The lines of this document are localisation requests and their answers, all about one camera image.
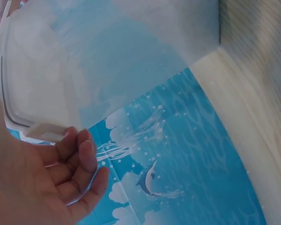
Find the blue water pattern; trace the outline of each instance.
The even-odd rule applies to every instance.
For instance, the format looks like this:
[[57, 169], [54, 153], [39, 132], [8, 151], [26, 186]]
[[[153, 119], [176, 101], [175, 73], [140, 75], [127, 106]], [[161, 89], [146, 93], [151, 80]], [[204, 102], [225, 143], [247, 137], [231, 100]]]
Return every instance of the blue water pattern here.
[[266, 224], [248, 174], [189, 69], [90, 131], [99, 164], [111, 173], [106, 195], [81, 225]]

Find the hand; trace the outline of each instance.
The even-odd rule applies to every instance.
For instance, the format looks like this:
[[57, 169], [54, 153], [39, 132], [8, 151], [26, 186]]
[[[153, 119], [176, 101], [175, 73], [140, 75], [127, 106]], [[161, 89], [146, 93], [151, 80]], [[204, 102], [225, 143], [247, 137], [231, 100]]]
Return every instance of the hand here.
[[0, 225], [77, 223], [106, 190], [109, 171], [101, 167], [87, 191], [96, 170], [87, 130], [71, 127], [55, 146], [26, 143], [9, 134], [0, 104]]
[[[8, 2], [8, 0], [0, 0], [0, 23], [1, 23], [3, 12], [4, 12], [7, 2]], [[12, 0], [10, 9], [9, 9], [9, 15], [12, 14], [15, 10], [20, 8], [21, 2], [27, 3], [28, 0]]]

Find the frosted plastic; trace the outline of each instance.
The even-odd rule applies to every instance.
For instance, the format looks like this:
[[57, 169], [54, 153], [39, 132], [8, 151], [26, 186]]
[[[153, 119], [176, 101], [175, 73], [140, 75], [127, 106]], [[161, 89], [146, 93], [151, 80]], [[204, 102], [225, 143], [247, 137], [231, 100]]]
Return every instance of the frosted plastic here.
[[8, 18], [18, 117], [91, 127], [218, 46], [217, 0], [30, 0]]

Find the plastic container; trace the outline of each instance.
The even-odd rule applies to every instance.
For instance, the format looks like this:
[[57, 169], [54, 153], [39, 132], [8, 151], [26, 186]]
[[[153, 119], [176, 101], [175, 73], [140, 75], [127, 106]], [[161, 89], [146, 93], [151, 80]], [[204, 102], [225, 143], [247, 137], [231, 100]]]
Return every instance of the plastic container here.
[[60, 140], [218, 46], [217, 0], [30, 0], [0, 25], [7, 126]]

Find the finger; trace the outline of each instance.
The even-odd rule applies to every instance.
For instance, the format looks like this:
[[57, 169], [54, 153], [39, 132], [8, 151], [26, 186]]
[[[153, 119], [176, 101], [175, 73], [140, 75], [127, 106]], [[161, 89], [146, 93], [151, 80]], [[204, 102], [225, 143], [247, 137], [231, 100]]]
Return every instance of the finger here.
[[65, 204], [70, 204], [85, 194], [97, 171], [96, 150], [91, 141], [80, 145], [79, 161], [80, 165], [71, 180], [56, 187], [60, 199]]
[[63, 184], [71, 179], [79, 165], [78, 152], [74, 153], [65, 163], [47, 167], [47, 172], [55, 186]]
[[[90, 133], [87, 130], [82, 130], [78, 134], [78, 146], [87, 140], [92, 140]], [[47, 167], [47, 171], [55, 184], [60, 185], [71, 179], [74, 172], [79, 165], [79, 154], [75, 152], [65, 163], [61, 163], [55, 166]]]
[[88, 130], [84, 129], [79, 132], [78, 142], [77, 142], [78, 146], [80, 146], [83, 142], [87, 140], [93, 142], [93, 137], [91, 136]]
[[79, 201], [67, 207], [74, 222], [83, 220], [95, 209], [107, 189], [108, 173], [107, 167], [101, 167], [89, 191]]
[[52, 166], [60, 162], [65, 162], [71, 155], [77, 152], [77, 136], [77, 130], [74, 127], [70, 127], [67, 129], [64, 139], [54, 146], [35, 144], [34, 146], [44, 166]]

